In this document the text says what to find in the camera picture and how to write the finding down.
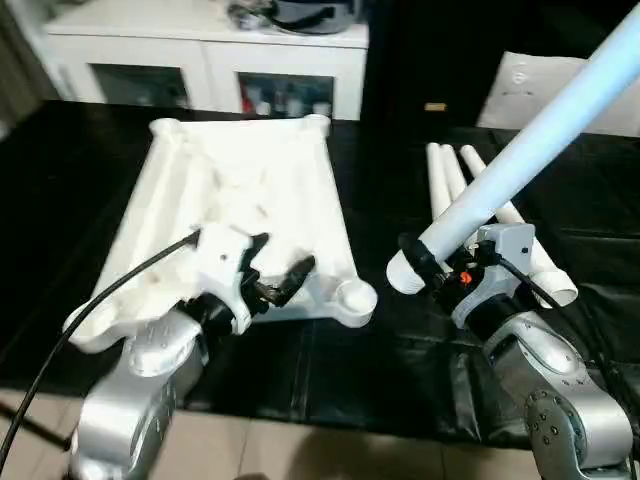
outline black tablecloth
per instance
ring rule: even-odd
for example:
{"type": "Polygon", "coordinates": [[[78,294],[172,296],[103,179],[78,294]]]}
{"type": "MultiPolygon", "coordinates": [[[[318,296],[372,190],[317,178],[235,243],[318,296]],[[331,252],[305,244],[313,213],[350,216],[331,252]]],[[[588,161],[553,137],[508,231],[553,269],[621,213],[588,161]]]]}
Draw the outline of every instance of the black tablecloth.
{"type": "MultiPolygon", "coordinates": [[[[155,118],[229,114],[51,102],[0,144],[5,309],[0,385],[25,388],[68,313],[97,280],[151,142],[155,118]]],[[[470,143],[492,159],[512,132],[456,128],[425,141],[470,143]]],[[[255,325],[210,341],[211,363],[184,407],[494,446],[525,446],[524,424],[485,363],[425,295],[385,280],[402,231],[429,223],[424,143],[334,122],[328,139],[360,276],[377,290],[369,325],[334,320],[255,325]]],[[[602,330],[640,394],[640,141],[583,135],[516,199],[538,238],[580,288],[569,313],[602,330]]],[[[551,312],[545,317],[581,344],[551,312]]],[[[67,346],[43,390],[82,396],[120,345],[67,346]]]]}

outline black cable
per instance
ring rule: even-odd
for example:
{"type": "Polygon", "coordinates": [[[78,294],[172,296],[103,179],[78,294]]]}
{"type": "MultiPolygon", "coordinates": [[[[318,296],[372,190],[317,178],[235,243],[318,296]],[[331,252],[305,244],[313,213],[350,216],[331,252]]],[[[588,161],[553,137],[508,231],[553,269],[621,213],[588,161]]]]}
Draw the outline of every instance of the black cable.
{"type": "MultiPolygon", "coordinates": [[[[15,414],[16,410],[14,408],[0,402],[0,416],[7,420],[12,420],[15,414]]],[[[22,428],[34,435],[37,435],[45,442],[59,448],[63,452],[66,452],[71,448],[71,437],[65,438],[57,432],[45,427],[41,423],[31,420],[29,417],[25,417],[24,420],[22,420],[22,428]]]]}
{"type": "Polygon", "coordinates": [[[27,409],[29,408],[29,405],[31,405],[31,402],[33,401],[33,398],[35,397],[36,392],[38,391],[38,387],[40,386],[40,383],[44,378],[44,374],[47,368],[49,367],[51,360],[62,349],[65,343],[67,343],[67,340],[69,340],[71,335],[73,335],[73,332],[75,332],[78,329],[78,327],[84,321],[84,319],[87,318],[89,314],[100,303],[102,303],[109,295],[115,292],[118,288],[120,288],[122,285],[127,283],[129,280],[131,280],[133,277],[138,275],[140,272],[146,270],[147,268],[152,266],[154,263],[157,263],[158,261],[162,260],[164,257],[170,255],[176,250],[182,248],[183,246],[189,245],[189,244],[196,244],[199,236],[200,236],[200,231],[197,230],[191,235],[184,237],[182,240],[178,240],[176,243],[168,246],[167,248],[155,254],[153,257],[149,258],[148,260],[145,260],[130,272],[127,272],[126,274],[124,274],[122,277],[120,277],[118,280],[113,282],[111,285],[105,288],[102,292],[96,295],[93,299],[91,299],[91,301],[87,304],[87,306],[84,307],[82,311],[78,314],[78,316],[73,320],[73,322],[71,322],[71,324],[67,327],[67,329],[62,333],[62,335],[58,339],[58,342],[55,344],[55,346],[47,356],[46,360],[42,364],[42,367],[40,368],[38,375],[31,383],[31,386],[29,387],[29,389],[27,390],[27,393],[22,399],[22,403],[20,404],[20,407],[18,408],[18,411],[16,412],[15,417],[13,417],[13,420],[11,421],[9,430],[7,431],[7,434],[5,435],[4,440],[2,442],[2,447],[0,447],[0,475],[2,475],[2,470],[4,469],[4,465],[7,461],[7,456],[9,455],[9,450],[11,449],[13,440],[15,439],[16,433],[18,432],[18,428],[20,428],[20,425],[24,421],[24,417],[25,417],[25,414],[27,413],[27,409]]]}
{"type": "MultiPolygon", "coordinates": [[[[629,398],[629,395],[627,394],[626,386],[624,385],[623,381],[618,379],[617,370],[611,368],[610,360],[608,359],[608,357],[605,357],[604,354],[600,355],[599,350],[596,349],[590,342],[587,342],[586,338],[581,334],[578,325],[573,321],[573,318],[571,318],[562,309],[562,306],[556,301],[555,298],[549,295],[542,287],[531,280],[527,275],[522,273],[513,263],[504,258],[502,255],[496,254],[496,256],[500,265],[506,268],[514,277],[527,285],[527,287],[529,287],[534,293],[536,293],[540,298],[551,305],[551,307],[563,318],[563,320],[565,320],[569,324],[576,336],[578,336],[582,343],[584,343],[589,352],[589,356],[596,362],[598,370],[600,370],[602,378],[604,379],[607,390],[626,411],[627,416],[629,417],[629,423],[631,424],[632,431],[634,429],[637,430],[637,421],[631,413],[632,402],[629,398]]],[[[631,467],[632,480],[637,480],[634,449],[635,446],[629,453],[629,465],[631,467]]]]}

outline white tube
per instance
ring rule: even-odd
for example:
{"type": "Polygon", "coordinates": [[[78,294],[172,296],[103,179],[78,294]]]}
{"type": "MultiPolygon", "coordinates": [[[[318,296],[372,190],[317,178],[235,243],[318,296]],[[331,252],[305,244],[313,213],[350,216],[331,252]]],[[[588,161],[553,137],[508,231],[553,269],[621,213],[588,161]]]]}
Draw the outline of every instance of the white tube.
{"type": "MultiPolygon", "coordinates": [[[[449,194],[451,198],[455,200],[462,192],[467,188],[467,181],[464,179],[460,164],[458,163],[458,157],[451,145],[442,145],[440,147],[442,151],[442,163],[444,165],[444,174],[447,178],[447,185],[449,187],[449,194]]],[[[473,232],[469,238],[464,241],[465,248],[476,243],[478,238],[477,232],[473,232]]]]}
{"type": "MultiPolygon", "coordinates": [[[[477,177],[486,168],[485,163],[471,145],[465,145],[460,149],[462,158],[471,170],[471,174],[477,177]]],[[[520,212],[511,202],[496,210],[496,217],[500,223],[525,223],[520,212]]],[[[578,297],[578,288],[564,270],[559,269],[537,238],[533,239],[531,248],[531,272],[529,277],[545,292],[551,295],[562,307],[569,305],[578,297]]],[[[544,308],[551,308],[538,295],[534,294],[538,303],[544,308]]]]}
{"type": "MultiPolygon", "coordinates": [[[[431,218],[435,220],[451,205],[451,196],[442,164],[440,145],[427,145],[427,172],[429,175],[429,198],[431,199],[431,218]]],[[[443,271],[451,271],[446,262],[440,262],[443,271]]]]}
{"type": "MultiPolygon", "coordinates": [[[[462,243],[546,167],[640,74],[640,5],[594,52],[582,71],[420,235],[437,262],[462,243]]],[[[387,265],[389,283],[417,293],[422,279],[402,252],[387,265]]]]}

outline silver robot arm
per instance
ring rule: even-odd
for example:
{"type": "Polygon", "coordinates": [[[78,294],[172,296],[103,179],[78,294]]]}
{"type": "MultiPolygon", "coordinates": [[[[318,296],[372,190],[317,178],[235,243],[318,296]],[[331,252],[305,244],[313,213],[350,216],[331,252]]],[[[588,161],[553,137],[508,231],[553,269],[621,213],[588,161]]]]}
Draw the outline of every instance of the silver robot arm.
{"type": "Polygon", "coordinates": [[[522,410],[542,478],[631,478],[627,416],[593,382],[573,346],[537,314],[509,318],[483,350],[522,410]]]}
{"type": "Polygon", "coordinates": [[[279,285],[264,285],[250,263],[268,235],[240,238],[239,232],[215,225],[203,234],[198,248],[209,250],[202,272],[206,291],[126,339],[119,362],[83,404],[72,439],[71,478],[146,479],[176,406],[208,362],[205,337],[242,334],[255,314],[285,305],[315,266],[308,256],[279,285]]]}
{"type": "Polygon", "coordinates": [[[456,325],[484,342],[489,364],[525,418],[541,476],[629,479],[633,436],[624,410],[594,383],[565,338],[519,306],[513,296],[520,280],[496,262],[529,273],[533,234],[528,224],[484,226],[475,255],[460,250],[449,259],[453,272],[435,279],[423,268],[429,264],[424,244],[405,239],[401,246],[456,325]]]}

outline floor tile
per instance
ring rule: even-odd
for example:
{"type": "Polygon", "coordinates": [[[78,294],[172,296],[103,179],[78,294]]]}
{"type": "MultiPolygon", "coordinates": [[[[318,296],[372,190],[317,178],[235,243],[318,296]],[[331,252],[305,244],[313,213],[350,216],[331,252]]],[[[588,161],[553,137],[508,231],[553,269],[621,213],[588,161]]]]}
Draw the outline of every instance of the floor tile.
{"type": "MultiPolygon", "coordinates": [[[[63,428],[75,428],[82,402],[74,401],[63,428]]],[[[249,420],[178,412],[150,480],[233,480],[238,475],[249,420]]],[[[50,452],[33,480],[60,480],[68,468],[68,454],[50,452]]]]}
{"type": "Polygon", "coordinates": [[[447,480],[540,480],[533,454],[475,446],[443,446],[447,480]]]}
{"type": "MultiPolygon", "coordinates": [[[[17,408],[22,402],[23,396],[23,392],[1,390],[0,402],[12,408],[17,408]]],[[[68,405],[69,400],[63,397],[39,394],[29,407],[28,416],[42,426],[57,431],[68,405]]],[[[4,418],[0,420],[0,435],[2,438],[4,438],[9,424],[9,420],[4,418]]],[[[39,437],[26,430],[20,430],[11,447],[7,464],[2,473],[2,479],[24,480],[33,478],[34,472],[42,459],[56,451],[56,447],[51,446],[39,437]]]]}
{"type": "Polygon", "coordinates": [[[323,428],[253,421],[242,480],[439,480],[440,446],[323,428]]]}

